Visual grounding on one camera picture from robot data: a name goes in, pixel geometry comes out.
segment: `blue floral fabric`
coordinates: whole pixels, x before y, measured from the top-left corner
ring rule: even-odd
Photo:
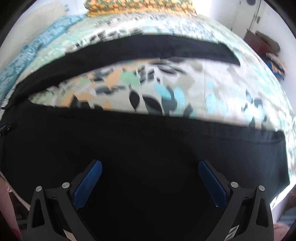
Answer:
[[[0,103],[13,87],[20,74],[35,59],[40,49],[45,48],[57,37],[61,36],[73,24],[85,18],[85,15],[64,16],[55,21],[29,45],[22,48],[21,53],[7,66],[0,75]]]

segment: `pink fabric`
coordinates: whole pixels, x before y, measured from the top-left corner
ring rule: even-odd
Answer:
[[[281,241],[290,227],[283,223],[274,223],[274,241]]]
[[[9,187],[2,177],[0,177],[0,210],[11,230],[19,240],[22,240],[20,229],[17,225],[13,205],[8,194]]]

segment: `metal screw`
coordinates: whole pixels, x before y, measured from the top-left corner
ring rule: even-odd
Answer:
[[[260,185],[258,188],[259,188],[260,191],[264,191],[265,190],[265,187],[263,187],[262,185]]]
[[[232,182],[232,183],[230,183],[230,185],[231,185],[233,188],[238,188],[238,187],[239,187],[238,183],[236,183],[236,182]]]
[[[63,183],[62,188],[68,188],[70,186],[70,183]]]
[[[36,187],[36,192],[40,192],[42,190],[41,186]]]

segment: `blue pad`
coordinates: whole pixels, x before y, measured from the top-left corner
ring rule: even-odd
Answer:
[[[94,186],[102,174],[102,163],[97,161],[73,193],[72,203],[76,210],[84,207]]]
[[[198,174],[216,207],[225,209],[228,204],[226,191],[204,161],[198,164]]]

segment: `folded black garment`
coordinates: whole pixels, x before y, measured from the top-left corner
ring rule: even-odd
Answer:
[[[45,65],[16,86],[5,108],[96,68],[123,60],[170,57],[204,58],[240,66],[236,56],[222,43],[171,35],[134,35],[87,46]]]
[[[12,121],[17,128],[4,138],[1,170],[28,203],[37,186],[59,187],[92,160],[102,162],[102,176],[79,210],[98,240],[202,240],[222,214],[201,192],[202,159],[230,182],[265,186],[270,201],[289,185],[281,131],[28,100],[1,122]]]

